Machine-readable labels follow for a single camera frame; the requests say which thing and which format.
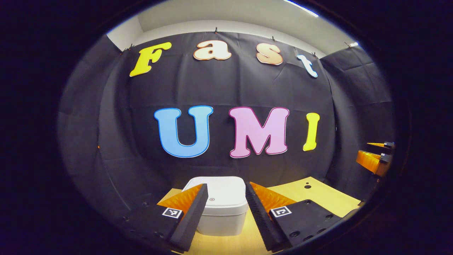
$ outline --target white container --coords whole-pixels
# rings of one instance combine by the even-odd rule
[[[198,224],[203,235],[228,236],[242,232],[249,205],[244,180],[235,176],[195,177],[184,187],[206,183],[208,199]]]

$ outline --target letter u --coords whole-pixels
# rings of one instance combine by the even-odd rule
[[[198,105],[189,109],[189,115],[195,119],[196,141],[192,145],[183,145],[178,139],[177,118],[181,111],[177,108],[164,108],[154,113],[159,122],[160,143],[164,150],[175,157],[197,157],[209,147],[209,115],[214,110],[210,106]]]

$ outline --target wooden table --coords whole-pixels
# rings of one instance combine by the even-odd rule
[[[306,185],[310,185],[311,188],[304,188]],[[359,200],[341,193],[312,177],[269,187],[269,189],[295,201],[310,199],[339,217],[344,217],[351,210],[358,208],[358,204],[360,203]],[[170,198],[179,192],[181,192],[180,189],[171,189],[161,201]],[[256,226],[253,215],[249,209],[246,214],[244,228],[240,235],[209,236],[202,235],[196,231],[190,250],[184,254],[261,255],[272,254],[272,252],[266,251],[258,227]]]

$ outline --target black backdrop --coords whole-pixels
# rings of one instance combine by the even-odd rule
[[[232,56],[195,60],[196,45],[213,39],[225,41]],[[148,73],[129,76],[141,49],[168,41],[172,47]],[[258,43],[277,45],[284,62],[260,63]],[[316,79],[298,54],[313,63]],[[355,162],[357,151],[366,142],[395,138],[388,85],[361,48],[317,59],[278,41],[238,33],[178,34],[122,54],[104,36],[73,72],[61,104],[59,140],[68,172],[89,202],[110,218],[143,201],[156,202],[196,176],[240,176],[264,186],[312,176],[362,200],[376,179]],[[179,140],[192,144],[194,121],[187,110],[194,105],[214,108],[210,147],[194,158],[171,156],[160,144],[154,112],[179,108]],[[288,150],[231,158],[235,128],[228,111],[237,106],[251,107],[261,124],[273,107],[288,108]],[[317,147],[304,152],[310,112],[320,115]]]

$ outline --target letter m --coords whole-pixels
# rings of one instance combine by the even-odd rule
[[[230,156],[234,158],[248,157],[251,153],[247,149],[247,139],[249,139],[253,150],[260,155],[269,139],[269,146],[266,148],[267,154],[284,153],[288,146],[285,144],[286,118],[289,110],[286,108],[273,108],[264,126],[261,126],[258,118],[250,107],[235,107],[229,112],[236,123],[236,141],[234,150],[230,151]]]

